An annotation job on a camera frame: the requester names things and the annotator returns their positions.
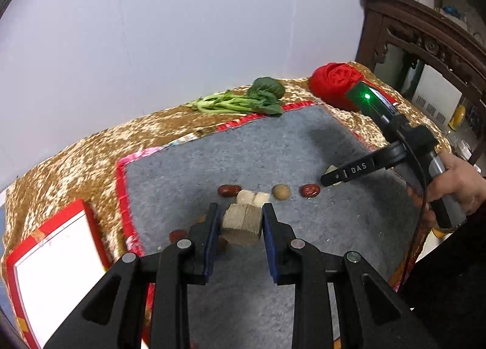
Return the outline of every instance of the human hand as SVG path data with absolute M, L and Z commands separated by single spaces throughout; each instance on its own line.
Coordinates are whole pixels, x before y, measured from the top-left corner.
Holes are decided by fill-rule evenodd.
M 440 153 L 440 159 L 446 167 L 446 172 L 436 176 L 427 187 L 427 201 L 435 201 L 446 194 L 453 194 L 466 215 L 477 211 L 486 200 L 486 180 L 479 175 L 476 169 L 450 153 Z M 407 194 L 414 199 L 414 205 L 422 205 L 422 197 L 407 187 Z M 424 218 L 434 222 L 436 215 L 427 204 Z

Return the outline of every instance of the barcode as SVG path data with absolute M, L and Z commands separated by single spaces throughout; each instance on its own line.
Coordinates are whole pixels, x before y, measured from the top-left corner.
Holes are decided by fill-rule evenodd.
M 434 107 L 431 103 L 427 105 L 427 108 L 425 110 L 429 112 L 432 116 L 436 113 L 436 107 Z
M 437 121 L 440 122 L 441 124 L 444 124 L 445 117 L 440 112 L 437 114 Z
M 423 108 L 424 105 L 425 105 L 425 98 L 421 97 L 421 96 L 417 96 L 417 103 Z

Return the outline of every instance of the gray mat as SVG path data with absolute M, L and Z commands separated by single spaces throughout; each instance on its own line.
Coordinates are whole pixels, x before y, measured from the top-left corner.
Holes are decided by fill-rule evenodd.
M 321 107 L 267 117 L 237 129 L 174 146 L 127 165 L 134 225 L 147 254 L 169 244 L 176 228 L 189 228 L 210 202 L 227 206 L 216 189 L 237 183 L 270 192 L 287 183 L 292 197 L 271 199 L 277 218 L 299 238 L 338 255 L 360 252 L 386 280 L 397 268 L 418 218 L 393 172 L 376 172 L 322 188 L 312 199 L 299 186 L 319 183 L 329 165 L 368 151 Z M 291 347 L 293 286 L 277 287 L 258 246 L 229 246 L 206 286 L 189 286 L 191 340 L 206 348 Z M 334 335 L 339 336 L 334 293 Z

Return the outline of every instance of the black sleeve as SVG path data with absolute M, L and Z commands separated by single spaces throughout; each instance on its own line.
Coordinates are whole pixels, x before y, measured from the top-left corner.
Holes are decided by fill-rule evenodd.
M 403 298 L 444 348 L 486 347 L 486 203 L 421 259 Z

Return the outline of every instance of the leafy green vegetable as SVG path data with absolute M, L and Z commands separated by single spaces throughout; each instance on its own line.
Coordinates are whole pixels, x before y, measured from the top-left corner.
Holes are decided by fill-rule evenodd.
M 276 79 L 270 78 L 269 76 L 255 79 L 246 94 L 251 95 L 256 91 L 267 91 L 272 93 L 278 100 L 280 100 L 280 98 L 282 98 L 285 94 L 285 88 L 283 85 Z
M 204 114 L 247 114 L 259 112 L 266 115 L 283 114 L 279 100 L 285 88 L 276 79 L 265 77 L 255 79 L 246 95 L 233 94 L 230 90 L 215 93 L 188 103 L 188 107 Z

